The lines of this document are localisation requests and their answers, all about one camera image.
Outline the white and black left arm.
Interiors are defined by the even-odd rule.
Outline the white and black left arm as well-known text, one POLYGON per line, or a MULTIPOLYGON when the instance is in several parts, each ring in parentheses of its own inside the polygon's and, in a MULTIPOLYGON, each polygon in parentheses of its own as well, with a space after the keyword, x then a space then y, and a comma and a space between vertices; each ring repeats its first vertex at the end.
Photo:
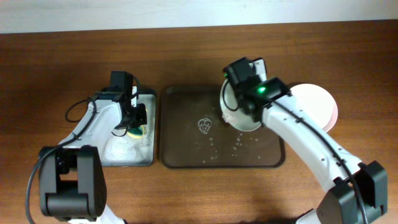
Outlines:
POLYGON ((136 94, 98 92, 87 98, 86 114, 56 146, 45 146, 33 170, 39 175, 43 215, 61 222, 125 223, 106 203, 107 189, 99 151, 114 129, 147 122, 146 106, 132 105, 136 94))

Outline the green and yellow sponge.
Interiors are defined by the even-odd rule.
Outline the green and yellow sponge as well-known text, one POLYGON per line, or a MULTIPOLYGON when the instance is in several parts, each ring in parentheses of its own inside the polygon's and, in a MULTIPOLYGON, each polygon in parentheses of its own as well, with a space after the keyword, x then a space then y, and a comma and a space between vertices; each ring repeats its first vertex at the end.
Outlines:
POLYGON ((129 128, 127 135, 134 139, 140 139, 145 135, 145 127, 143 125, 137 128, 129 128))

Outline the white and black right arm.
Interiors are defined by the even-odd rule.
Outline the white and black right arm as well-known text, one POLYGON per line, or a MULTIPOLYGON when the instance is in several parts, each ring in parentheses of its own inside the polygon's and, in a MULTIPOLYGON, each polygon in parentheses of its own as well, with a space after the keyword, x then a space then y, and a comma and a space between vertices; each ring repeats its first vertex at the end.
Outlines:
POLYGON ((380 163, 364 164, 306 114, 278 78, 233 84, 239 109, 275 132, 304 161, 325 196, 295 223, 371 223, 387 213, 387 172, 380 163))

